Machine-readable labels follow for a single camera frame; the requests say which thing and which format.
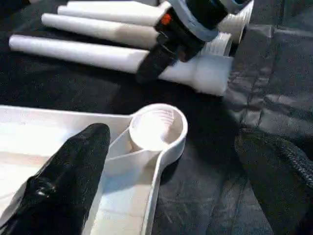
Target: wrinkled black fabric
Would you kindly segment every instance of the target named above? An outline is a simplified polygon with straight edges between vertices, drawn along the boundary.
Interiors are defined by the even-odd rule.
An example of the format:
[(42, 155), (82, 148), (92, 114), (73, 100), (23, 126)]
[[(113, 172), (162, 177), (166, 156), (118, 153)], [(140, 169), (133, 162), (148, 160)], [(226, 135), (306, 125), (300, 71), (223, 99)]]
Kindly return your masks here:
[(313, 232), (313, 162), (293, 143), (243, 130), (236, 150), (275, 234)]
[(224, 100), (241, 126), (288, 139), (309, 158), (312, 54), (313, 1), (255, 1)]
[(109, 127), (100, 123), (68, 139), (14, 195), (0, 218), (0, 234), (81, 234), (109, 145)]
[[(42, 26), (41, 15), (45, 12), (56, 13), (57, 6), (65, 2), (41, 0), (0, 24), (0, 103), (105, 114), (131, 114), (144, 105), (156, 102), (177, 106), (184, 112), (189, 124), (186, 146), (180, 161), (165, 169), (162, 175), (152, 234), (273, 234), (238, 160), (234, 140), (241, 117), (245, 117), (243, 120), (252, 118), (253, 110), (257, 113), (263, 108), (262, 98), (258, 102), (257, 95), (261, 96), (266, 91), (266, 82), (261, 83), (266, 79), (259, 77), (256, 84), (254, 81), (259, 70), (264, 68), (262, 63), (267, 58), (272, 58), (271, 63), (267, 64), (275, 65), (275, 58), (271, 54), (267, 57), (268, 51), (272, 50), (268, 48), (272, 32), (270, 25), (281, 23), (281, 27), (285, 27), (285, 23), (294, 19), (292, 17), (299, 16), (304, 9), (308, 9), (309, 0), (305, 1), (304, 9), (291, 8), (291, 15), (287, 14), (280, 21), (281, 8), (278, 6), (284, 5), (282, 1), (255, 1), (256, 8), (252, 13), (254, 25), (247, 30), (247, 35), (236, 53), (234, 71), (224, 100), (196, 94), (191, 88), (179, 84), (157, 81), (140, 86), (134, 83), (134, 76), (131, 74), (10, 52), (8, 37), (13, 33), (117, 45), (106, 40), (91, 39)], [(288, 98), (298, 100), (297, 107), (310, 110), (306, 100), (312, 95), (312, 83), (303, 82), (308, 88), (305, 92), (306, 88), (300, 82), (302, 80), (297, 78), (303, 76), (307, 81), (310, 77), (311, 63), (308, 55), (310, 51), (313, 54), (313, 50), (308, 38), (305, 38), (308, 47), (299, 49), (306, 49), (307, 54), (297, 52), (294, 38), (291, 34), (291, 40), (284, 43), (283, 51), (291, 50), (290, 54), (288, 52), (291, 58), (288, 60), (288, 67), (276, 73), (275, 77), (280, 79), (277, 89), (281, 87), (276, 95), (289, 94)], [(299, 69), (290, 65), (293, 51), (297, 52), (295, 63), (301, 65)], [(306, 147), (307, 152), (310, 149), (310, 117), (306, 120), (286, 119), (286, 112), (299, 114), (300, 117), (302, 112), (286, 109), (286, 106), (278, 105), (277, 102), (271, 107), (276, 108), (275, 112), (270, 112), (274, 114), (269, 121), (272, 123), (271, 128), (275, 133), (280, 129), (284, 130), (284, 137), (296, 140), (297, 145)], [(249, 110), (247, 116), (243, 114), (246, 108)], [(259, 128), (269, 131), (264, 125)]]

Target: white plastic tube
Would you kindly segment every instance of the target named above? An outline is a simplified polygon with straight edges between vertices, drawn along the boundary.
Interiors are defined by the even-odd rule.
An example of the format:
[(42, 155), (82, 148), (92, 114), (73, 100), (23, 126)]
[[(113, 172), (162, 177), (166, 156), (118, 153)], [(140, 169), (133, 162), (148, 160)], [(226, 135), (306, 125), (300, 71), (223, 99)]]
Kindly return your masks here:
[(137, 1), (68, 1), (69, 8), (129, 8), (129, 9), (151, 9), (153, 6), (143, 4)]
[(69, 8), (67, 6), (58, 7), (59, 15), (76, 16), (145, 26), (154, 26), (163, 13), (164, 9), (159, 9), (157, 7), (151, 7), (151, 9), (144, 11), (142, 9), (129, 10), (127, 8), (112, 10), (110, 8), (83, 9)]
[(161, 8), (161, 9), (168, 9), (169, 7), (171, 7), (171, 4), (170, 4), (168, 1), (163, 1), (163, 2), (158, 6), (158, 8)]
[(237, 15), (229, 14), (222, 22), (218, 24), (218, 29), (221, 32), (230, 33), (234, 43), (239, 44), (245, 27), (249, 24), (254, 1), (251, 1)]
[[(156, 38), (158, 35), (153, 27), (149, 26), (47, 13), (42, 15), (42, 23), (48, 27), (111, 40), (143, 49), (151, 49), (157, 42)], [(220, 33), (213, 41), (205, 45), (200, 55), (215, 54), (228, 56), (231, 44), (231, 35)]]
[[(110, 70), (136, 73), (148, 51), (13, 35), (9, 41), (14, 51), (47, 56)], [(163, 80), (193, 87), (201, 93), (223, 95), (231, 70), (231, 57), (212, 55), (195, 57), (188, 63), (177, 62), (161, 75)]]
[(200, 56), (207, 56), (209, 54), (229, 56), (232, 37), (229, 33), (219, 33), (218, 36), (213, 39), (211, 42), (208, 42), (204, 45)]

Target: white plastic tray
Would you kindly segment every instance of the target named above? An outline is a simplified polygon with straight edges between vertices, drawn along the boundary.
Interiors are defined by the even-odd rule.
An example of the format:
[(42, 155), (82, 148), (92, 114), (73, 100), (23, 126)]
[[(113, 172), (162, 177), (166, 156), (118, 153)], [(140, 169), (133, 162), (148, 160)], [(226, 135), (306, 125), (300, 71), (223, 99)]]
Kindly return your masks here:
[(135, 115), (103, 115), (0, 106), (0, 214), (19, 186), (71, 136), (89, 124), (110, 127), (111, 145), (84, 234), (149, 235), (160, 176), (184, 149), (187, 121), (173, 106), (177, 137), (161, 152), (132, 146), (129, 129)]

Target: black plastic sheet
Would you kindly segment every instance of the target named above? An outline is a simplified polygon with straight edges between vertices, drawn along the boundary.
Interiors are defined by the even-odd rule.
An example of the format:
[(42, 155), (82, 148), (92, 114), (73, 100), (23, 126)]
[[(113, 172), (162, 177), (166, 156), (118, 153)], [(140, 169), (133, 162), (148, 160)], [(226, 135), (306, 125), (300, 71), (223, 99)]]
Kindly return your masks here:
[(313, 2), (255, 1), (225, 96), (242, 126), (284, 137), (312, 158)]
[(14, 195), (0, 218), (0, 234), (81, 234), (109, 145), (110, 130), (100, 123), (68, 139)]
[[(65, 2), (41, 0), (2, 22), (0, 103), (106, 114), (131, 114), (155, 102), (175, 105), (187, 117), (188, 135), (180, 161), (163, 173), (152, 234), (273, 234), (234, 140), (240, 126), (250, 126), (279, 134), (312, 156), (310, 1), (255, 0), (223, 100), (183, 85), (140, 86), (130, 74), (9, 50), (13, 33), (116, 45), (42, 26), (41, 15)], [(284, 102), (269, 102), (268, 91)]]

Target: black cloth surface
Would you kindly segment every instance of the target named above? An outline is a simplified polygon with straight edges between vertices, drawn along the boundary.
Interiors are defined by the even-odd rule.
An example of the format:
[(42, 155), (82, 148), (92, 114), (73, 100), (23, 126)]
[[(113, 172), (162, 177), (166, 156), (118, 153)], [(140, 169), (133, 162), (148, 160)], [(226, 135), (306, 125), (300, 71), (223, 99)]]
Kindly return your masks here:
[[(178, 84), (157, 81), (140, 86), (134, 82), (134, 75), (10, 52), (8, 37), (13, 33), (113, 45), (105, 40), (42, 26), (41, 14), (55, 13), (57, 6), (64, 2), (42, 0), (1, 23), (0, 103), (107, 114), (130, 114), (155, 102), (175, 105), (185, 113), (189, 132), (180, 161), (163, 173), (152, 234), (272, 234), (238, 160), (234, 139), (239, 130), (238, 121), (248, 116), (242, 114), (247, 109), (251, 83), (255, 80), (253, 71), (260, 68), (258, 63), (264, 63), (269, 53), (265, 47), (270, 39), (267, 33), (271, 32), (272, 27), (266, 26), (277, 19), (277, 6), (282, 3), (257, 1), (257, 14), (253, 14), (252, 20), (255, 24), (265, 26), (259, 26), (257, 32), (247, 30), (236, 55), (230, 89), (222, 99), (196, 94), (192, 89)], [(241, 76), (242, 73), (249, 74), (251, 68), (254, 69), (251, 77)], [(301, 69), (298, 72), (310, 77)], [(289, 73), (287, 77), (282, 76), (286, 80), (277, 87), (285, 85), (290, 88)], [(306, 98), (312, 97), (310, 91)], [(304, 139), (312, 137), (309, 135), (312, 117), (306, 117), (308, 122), (304, 123), (307, 126), (304, 131), (299, 130), (299, 133), (308, 133)], [(293, 130), (293, 124), (289, 123), (286, 131), (290, 127)]]

